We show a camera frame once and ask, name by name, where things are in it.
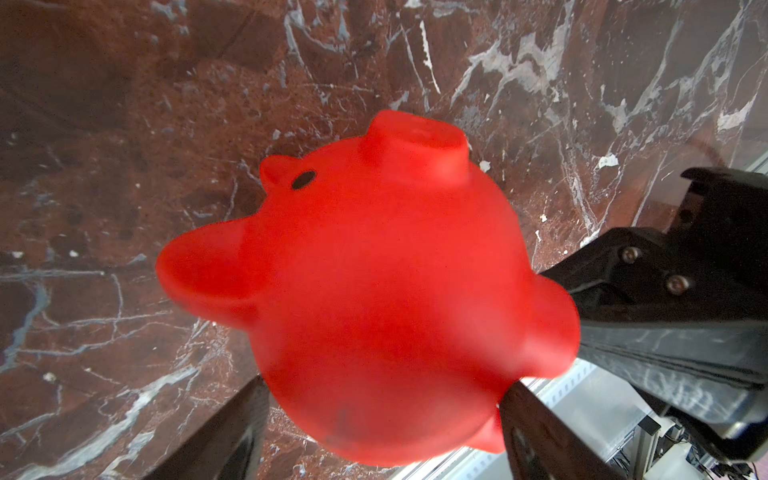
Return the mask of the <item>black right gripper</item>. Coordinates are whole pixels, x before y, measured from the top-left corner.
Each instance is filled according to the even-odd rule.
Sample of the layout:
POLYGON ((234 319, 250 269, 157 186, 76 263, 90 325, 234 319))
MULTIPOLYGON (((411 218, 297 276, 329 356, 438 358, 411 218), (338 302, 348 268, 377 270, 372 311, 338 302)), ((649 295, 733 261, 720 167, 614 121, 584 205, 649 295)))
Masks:
POLYGON ((614 228, 546 271, 578 356, 629 382, 722 462, 767 451, 767 178, 690 168, 667 231, 614 228))

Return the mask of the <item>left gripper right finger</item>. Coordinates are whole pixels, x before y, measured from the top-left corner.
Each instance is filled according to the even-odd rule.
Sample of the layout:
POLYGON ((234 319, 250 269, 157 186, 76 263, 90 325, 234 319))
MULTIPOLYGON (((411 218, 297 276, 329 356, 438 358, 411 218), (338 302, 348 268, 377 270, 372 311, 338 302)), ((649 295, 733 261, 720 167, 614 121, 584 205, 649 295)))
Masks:
POLYGON ((621 477, 522 383, 517 382, 507 390, 499 412, 513 478, 621 477))

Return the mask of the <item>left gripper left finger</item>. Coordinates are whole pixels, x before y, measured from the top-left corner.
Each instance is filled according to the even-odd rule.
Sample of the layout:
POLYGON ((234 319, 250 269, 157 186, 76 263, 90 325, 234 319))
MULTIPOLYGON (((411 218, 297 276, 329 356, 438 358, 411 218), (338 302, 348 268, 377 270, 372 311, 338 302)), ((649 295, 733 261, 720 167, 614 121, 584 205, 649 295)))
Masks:
POLYGON ((146 477, 253 479, 269 412, 269 389, 256 376, 146 477))

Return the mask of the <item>red piggy bank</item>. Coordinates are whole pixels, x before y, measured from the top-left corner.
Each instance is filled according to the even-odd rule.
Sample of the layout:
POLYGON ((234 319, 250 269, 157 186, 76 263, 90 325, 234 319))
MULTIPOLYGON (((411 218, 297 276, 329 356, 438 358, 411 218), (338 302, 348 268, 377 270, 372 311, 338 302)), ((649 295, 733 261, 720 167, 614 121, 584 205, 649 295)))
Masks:
POLYGON ((400 466, 504 449, 500 404, 573 364, 580 319, 458 127, 384 110, 359 137, 264 159, 248 217, 156 263, 167 296, 247 333, 278 404, 324 448, 400 466))

